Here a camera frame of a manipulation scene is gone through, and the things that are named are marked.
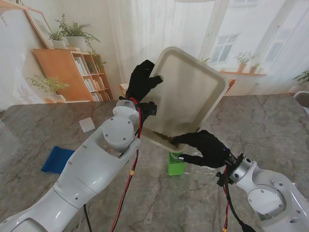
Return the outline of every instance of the blue towel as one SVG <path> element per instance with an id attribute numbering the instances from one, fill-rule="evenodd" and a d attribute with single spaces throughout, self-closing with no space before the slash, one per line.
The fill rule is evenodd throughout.
<path id="1" fill-rule="evenodd" d="M 43 172 L 51 172 L 61 174 L 66 166 L 68 159 L 74 153 L 72 150 L 67 150 L 54 146 L 52 152 L 49 154 L 45 164 L 42 167 Z"/>

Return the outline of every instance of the gray marble countertop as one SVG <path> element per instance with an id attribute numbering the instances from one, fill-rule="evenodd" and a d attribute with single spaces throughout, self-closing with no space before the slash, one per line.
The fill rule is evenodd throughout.
<path id="1" fill-rule="evenodd" d="M 57 180 L 41 167 L 54 146 L 75 150 L 112 116 L 115 102 L 17 105 L 0 121 L 0 221 L 33 205 Z M 224 97 L 202 129 L 214 133 L 234 155 L 244 153 L 259 167 L 283 173 L 309 199 L 309 117 L 288 95 Z M 188 148 L 187 152 L 197 152 Z M 127 192 L 117 232 L 220 232 L 226 199 L 217 170 L 188 164 L 168 176 L 167 151 L 142 140 L 140 158 Z M 94 232 L 110 231 L 133 160 L 87 205 Z M 260 232 L 243 190 L 231 186 L 239 217 Z M 77 231 L 80 213 L 65 231 Z M 83 217 L 81 231 L 88 231 Z M 240 231 L 232 215 L 229 231 Z"/>

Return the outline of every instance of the picture frame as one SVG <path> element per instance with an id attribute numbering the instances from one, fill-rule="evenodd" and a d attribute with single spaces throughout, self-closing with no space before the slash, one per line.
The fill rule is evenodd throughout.
<path id="1" fill-rule="evenodd" d="M 48 49 L 54 49 L 53 43 L 49 39 L 49 34 L 52 33 L 52 30 L 49 27 L 43 12 L 31 7 L 27 7 L 24 11 L 45 47 Z"/>

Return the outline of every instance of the green block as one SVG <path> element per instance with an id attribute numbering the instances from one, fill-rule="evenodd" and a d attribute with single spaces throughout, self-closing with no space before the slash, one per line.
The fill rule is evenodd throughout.
<path id="1" fill-rule="evenodd" d="M 185 162 L 177 159 L 181 153 L 169 153 L 168 159 L 168 174 L 169 175 L 182 175 L 184 172 Z"/>

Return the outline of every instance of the white plastic tray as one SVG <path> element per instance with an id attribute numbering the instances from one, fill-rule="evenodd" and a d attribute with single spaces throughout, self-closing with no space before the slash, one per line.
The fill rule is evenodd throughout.
<path id="1" fill-rule="evenodd" d="M 219 72 L 176 47 L 161 53 L 151 76 L 161 75 L 163 83 L 152 89 L 143 102 L 153 101 L 156 116 L 147 118 L 142 136 L 171 152 L 181 152 L 162 135 L 196 132 L 227 90 L 227 80 Z"/>

